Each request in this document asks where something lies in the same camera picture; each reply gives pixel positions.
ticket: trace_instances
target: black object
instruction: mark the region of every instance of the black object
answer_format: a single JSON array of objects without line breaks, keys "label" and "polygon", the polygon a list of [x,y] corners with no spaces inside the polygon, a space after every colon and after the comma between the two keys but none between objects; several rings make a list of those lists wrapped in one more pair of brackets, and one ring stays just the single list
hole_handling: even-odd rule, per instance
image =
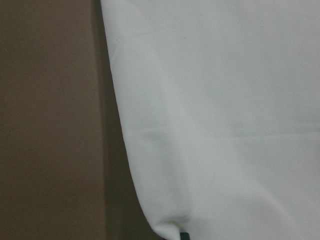
[{"label": "black object", "polygon": [[180,239],[181,239],[181,240],[190,240],[189,233],[187,233],[187,232],[180,232]]}]

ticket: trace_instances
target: white fabric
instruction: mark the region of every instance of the white fabric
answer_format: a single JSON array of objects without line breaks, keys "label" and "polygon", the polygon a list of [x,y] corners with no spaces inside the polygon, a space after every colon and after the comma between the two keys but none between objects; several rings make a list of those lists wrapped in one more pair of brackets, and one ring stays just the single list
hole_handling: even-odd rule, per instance
[{"label": "white fabric", "polygon": [[152,229],[167,240],[319,240],[320,1],[101,3]]}]

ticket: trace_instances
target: brown surface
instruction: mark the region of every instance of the brown surface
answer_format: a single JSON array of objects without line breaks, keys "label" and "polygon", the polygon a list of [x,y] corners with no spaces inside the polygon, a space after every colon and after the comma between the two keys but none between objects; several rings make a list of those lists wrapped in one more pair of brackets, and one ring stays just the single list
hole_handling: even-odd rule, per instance
[{"label": "brown surface", "polygon": [[0,240],[152,240],[100,2],[0,2]]}]

